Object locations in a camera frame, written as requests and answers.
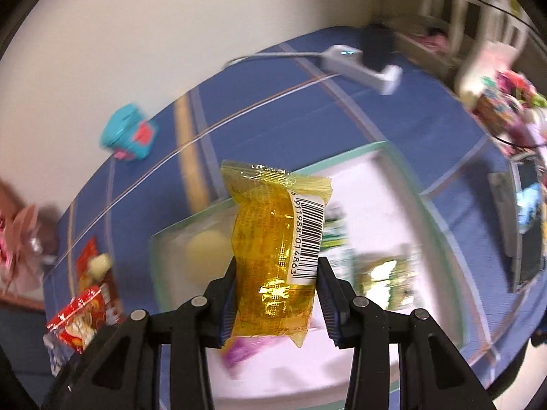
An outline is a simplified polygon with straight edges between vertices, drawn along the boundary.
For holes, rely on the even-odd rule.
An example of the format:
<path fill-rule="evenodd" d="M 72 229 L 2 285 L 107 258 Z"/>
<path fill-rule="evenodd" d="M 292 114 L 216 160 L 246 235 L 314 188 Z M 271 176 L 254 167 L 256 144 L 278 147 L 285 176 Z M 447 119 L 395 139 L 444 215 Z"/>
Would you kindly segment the pink fruit snack packet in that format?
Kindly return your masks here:
<path fill-rule="evenodd" d="M 232 337 L 221 349 L 220 360 L 227 375 L 235 379 L 247 360 L 285 340 L 288 336 Z"/>

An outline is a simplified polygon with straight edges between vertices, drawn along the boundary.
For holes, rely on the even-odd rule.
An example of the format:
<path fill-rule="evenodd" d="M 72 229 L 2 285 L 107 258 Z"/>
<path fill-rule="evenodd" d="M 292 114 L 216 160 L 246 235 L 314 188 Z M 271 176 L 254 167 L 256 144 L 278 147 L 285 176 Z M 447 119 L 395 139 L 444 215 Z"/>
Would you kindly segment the pink flower bouquet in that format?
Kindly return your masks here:
<path fill-rule="evenodd" d="M 1 285 L 22 295 L 37 290 L 44 268 L 56 262 L 56 225 L 35 204 L 24 205 L 1 182 Z"/>

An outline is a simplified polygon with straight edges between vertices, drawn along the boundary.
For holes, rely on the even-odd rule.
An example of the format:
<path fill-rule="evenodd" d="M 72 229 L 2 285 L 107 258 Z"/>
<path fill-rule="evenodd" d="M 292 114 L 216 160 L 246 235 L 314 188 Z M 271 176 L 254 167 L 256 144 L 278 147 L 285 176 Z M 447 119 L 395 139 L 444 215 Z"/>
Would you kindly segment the black power adapter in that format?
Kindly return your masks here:
<path fill-rule="evenodd" d="M 362 29 L 362 65 L 375 72 L 382 72 L 391 63 L 395 50 L 395 34 L 382 23 L 370 23 Z"/>

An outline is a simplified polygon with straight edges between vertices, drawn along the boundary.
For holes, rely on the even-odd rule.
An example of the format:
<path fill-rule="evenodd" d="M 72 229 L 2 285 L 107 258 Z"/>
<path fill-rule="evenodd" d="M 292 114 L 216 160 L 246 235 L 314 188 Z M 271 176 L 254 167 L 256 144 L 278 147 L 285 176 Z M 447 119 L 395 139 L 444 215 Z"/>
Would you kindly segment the blue plaid tablecloth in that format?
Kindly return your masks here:
<path fill-rule="evenodd" d="M 396 56 L 403 75 L 381 95 L 328 75 L 306 59 L 249 61 L 227 69 L 156 114 L 159 134 L 148 158 L 108 160 L 91 176 L 57 225 L 58 260 L 43 282 L 55 315 L 77 284 L 86 243 L 114 257 L 126 308 L 157 307 L 149 237 L 224 196 L 223 160 L 296 170 L 369 142 L 390 141 L 456 256 L 465 303 L 463 350 L 481 381 L 507 369 L 542 320 L 546 278 L 511 292 L 488 175 L 508 167 L 502 152 L 436 78 Z"/>

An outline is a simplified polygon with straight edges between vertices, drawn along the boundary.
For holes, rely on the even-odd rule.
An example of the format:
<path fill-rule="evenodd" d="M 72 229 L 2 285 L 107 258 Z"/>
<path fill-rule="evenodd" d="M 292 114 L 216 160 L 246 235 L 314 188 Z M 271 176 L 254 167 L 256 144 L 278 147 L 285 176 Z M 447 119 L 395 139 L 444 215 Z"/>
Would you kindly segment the red patterned snack packet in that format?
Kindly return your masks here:
<path fill-rule="evenodd" d="M 100 287 L 103 291 L 105 301 L 106 323 L 113 325 L 120 322 L 123 318 L 121 298 L 114 279 L 113 266 L 104 278 L 98 282 L 87 273 L 88 260 L 93 256 L 101 254 L 103 253 L 98 252 L 95 237 L 92 237 L 85 244 L 76 262 L 78 293 L 82 293 L 92 286 Z"/>

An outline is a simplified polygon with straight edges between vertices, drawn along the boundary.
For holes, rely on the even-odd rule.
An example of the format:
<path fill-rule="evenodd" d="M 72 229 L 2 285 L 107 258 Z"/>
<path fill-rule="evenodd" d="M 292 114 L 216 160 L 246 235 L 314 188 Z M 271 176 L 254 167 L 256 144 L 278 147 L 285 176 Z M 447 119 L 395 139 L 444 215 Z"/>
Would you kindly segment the yellow translucent snack packet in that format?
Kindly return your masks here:
<path fill-rule="evenodd" d="M 236 337 L 288 337 L 301 347 L 310 325 L 331 180 L 225 160 L 237 204 Z"/>

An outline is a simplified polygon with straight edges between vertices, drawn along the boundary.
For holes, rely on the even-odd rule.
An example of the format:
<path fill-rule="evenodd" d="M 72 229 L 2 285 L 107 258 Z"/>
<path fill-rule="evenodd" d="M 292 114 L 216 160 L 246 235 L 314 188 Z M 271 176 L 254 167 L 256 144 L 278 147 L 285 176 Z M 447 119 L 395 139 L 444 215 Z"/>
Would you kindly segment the smartphone on stand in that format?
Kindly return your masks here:
<path fill-rule="evenodd" d="M 539 157 L 534 153 L 514 155 L 508 161 L 507 171 L 492 172 L 488 179 L 504 252 L 511 259 L 512 291 L 518 292 L 545 267 L 544 193 Z"/>

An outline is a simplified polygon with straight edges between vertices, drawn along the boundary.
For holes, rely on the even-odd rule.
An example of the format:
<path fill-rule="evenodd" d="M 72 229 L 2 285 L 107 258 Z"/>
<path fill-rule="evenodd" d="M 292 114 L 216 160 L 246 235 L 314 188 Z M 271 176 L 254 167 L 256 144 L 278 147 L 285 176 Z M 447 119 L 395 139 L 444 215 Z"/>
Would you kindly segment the teal toy box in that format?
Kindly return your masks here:
<path fill-rule="evenodd" d="M 158 126 L 135 104 L 115 111 L 104 127 L 99 144 L 111 151 L 117 160 L 144 160 L 158 136 Z"/>

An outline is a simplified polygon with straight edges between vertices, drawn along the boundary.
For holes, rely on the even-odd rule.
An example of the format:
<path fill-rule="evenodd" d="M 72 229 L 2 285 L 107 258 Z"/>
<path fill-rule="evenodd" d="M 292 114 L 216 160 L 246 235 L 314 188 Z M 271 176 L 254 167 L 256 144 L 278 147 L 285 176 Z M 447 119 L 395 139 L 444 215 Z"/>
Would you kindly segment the colourful toy pile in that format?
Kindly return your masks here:
<path fill-rule="evenodd" d="M 456 78 L 457 94 L 504 154 L 546 158 L 546 97 L 511 65 L 517 49 L 487 41 Z"/>

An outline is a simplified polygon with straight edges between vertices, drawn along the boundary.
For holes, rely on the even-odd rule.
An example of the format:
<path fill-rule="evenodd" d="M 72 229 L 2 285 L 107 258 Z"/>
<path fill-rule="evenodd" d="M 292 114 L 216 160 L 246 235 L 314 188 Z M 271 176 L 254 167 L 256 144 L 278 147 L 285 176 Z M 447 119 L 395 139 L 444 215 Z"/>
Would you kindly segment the red white snack packet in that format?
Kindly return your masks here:
<path fill-rule="evenodd" d="M 74 297 L 46 324 L 46 329 L 60 342 L 81 354 L 95 338 L 106 320 L 105 300 L 96 285 Z"/>

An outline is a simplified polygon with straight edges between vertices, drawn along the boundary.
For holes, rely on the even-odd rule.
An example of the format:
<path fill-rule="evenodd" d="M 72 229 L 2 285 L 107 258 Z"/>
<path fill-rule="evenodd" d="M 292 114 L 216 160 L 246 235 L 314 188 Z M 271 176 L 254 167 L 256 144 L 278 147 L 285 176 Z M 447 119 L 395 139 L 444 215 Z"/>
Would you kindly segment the white power strip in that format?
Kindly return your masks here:
<path fill-rule="evenodd" d="M 353 82 L 374 89 L 379 94 L 393 94 L 401 82 L 402 68 L 386 65 L 382 71 L 362 64 L 362 50 L 346 44 L 334 44 L 320 53 L 321 69 L 337 73 Z"/>

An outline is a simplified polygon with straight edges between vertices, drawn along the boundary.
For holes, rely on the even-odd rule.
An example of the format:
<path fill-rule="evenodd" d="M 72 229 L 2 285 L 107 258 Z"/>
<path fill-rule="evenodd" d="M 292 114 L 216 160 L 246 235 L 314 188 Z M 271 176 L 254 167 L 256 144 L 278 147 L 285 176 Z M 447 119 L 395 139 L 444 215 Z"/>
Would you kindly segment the white tray with green rim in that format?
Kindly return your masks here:
<path fill-rule="evenodd" d="M 388 142 L 376 142 L 307 167 L 327 177 L 341 205 L 354 251 L 352 286 L 381 307 L 408 314 L 426 309 L 457 346 L 467 326 L 455 280 L 454 256 L 422 202 L 413 171 Z M 185 274 L 185 246 L 202 231 L 231 238 L 237 206 L 224 200 L 156 233 L 150 267 L 159 308 L 172 310 L 206 287 Z M 219 409 L 340 408 L 349 386 L 352 350 L 338 349 L 315 308 L 301 347 L 291 339 L 266 348 L 231 379 L 220 351 L 208 353 Z"/>

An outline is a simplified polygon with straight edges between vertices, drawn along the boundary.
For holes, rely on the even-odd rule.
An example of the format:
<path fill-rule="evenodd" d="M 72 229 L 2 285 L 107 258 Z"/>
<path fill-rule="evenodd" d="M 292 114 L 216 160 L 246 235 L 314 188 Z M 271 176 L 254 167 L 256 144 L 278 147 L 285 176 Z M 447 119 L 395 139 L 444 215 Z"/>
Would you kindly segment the green white snack packet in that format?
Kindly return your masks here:
<path fill-rule="evenodd" d="M 341 205 L 328 205 L 325 210 L 320 256 L 329 260 L 337 278 L 353 283 L 354 251 L 349 242 L 346 214 Z"/>

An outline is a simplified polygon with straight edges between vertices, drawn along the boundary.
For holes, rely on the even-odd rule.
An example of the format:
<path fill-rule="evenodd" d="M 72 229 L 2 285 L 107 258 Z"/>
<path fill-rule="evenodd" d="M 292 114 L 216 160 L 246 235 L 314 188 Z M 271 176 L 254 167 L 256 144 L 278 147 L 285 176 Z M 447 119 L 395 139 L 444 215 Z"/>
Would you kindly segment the white shelf unit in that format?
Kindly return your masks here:
<path fill-rule="evenodd" d="M 401 53 L 455 84 L 510 68 L 533 29 L 516 0 L 377 1 Z"/>

